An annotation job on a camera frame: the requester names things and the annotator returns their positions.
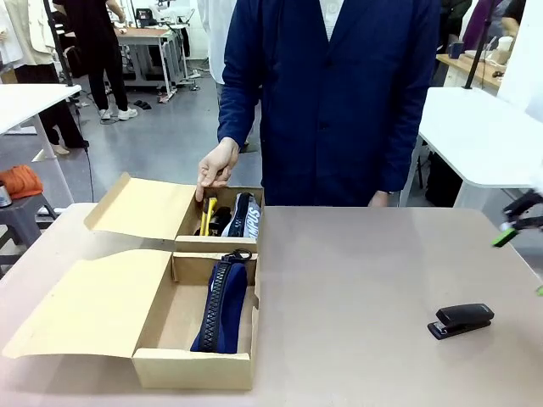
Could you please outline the person's right hand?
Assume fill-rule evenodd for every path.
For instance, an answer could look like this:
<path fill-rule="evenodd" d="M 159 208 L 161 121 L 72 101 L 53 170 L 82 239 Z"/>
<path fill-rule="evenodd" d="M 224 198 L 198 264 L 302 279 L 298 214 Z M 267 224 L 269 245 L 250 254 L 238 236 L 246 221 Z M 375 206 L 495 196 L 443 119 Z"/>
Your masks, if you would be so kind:
<path fill-rule="evenodd" d="M 239 145 L 230 137 L 222 138 L 198 166 L 195 199 L 202 202 L 206 188 L 225 187 L 238 162 Z"/>

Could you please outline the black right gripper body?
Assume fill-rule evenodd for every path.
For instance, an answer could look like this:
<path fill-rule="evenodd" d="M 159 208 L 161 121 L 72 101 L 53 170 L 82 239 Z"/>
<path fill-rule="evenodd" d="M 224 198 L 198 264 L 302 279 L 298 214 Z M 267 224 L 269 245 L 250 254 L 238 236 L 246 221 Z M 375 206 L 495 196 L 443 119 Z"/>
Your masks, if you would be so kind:
<path fill-rule="evenodd" d="M 524 216 L 525 213 L 538 204 L 542 204 L 542 196 L 535 190 L 528 190 L 502 210 L 506 223 L 513 229 L 541 229 L 541 215 Z"/>

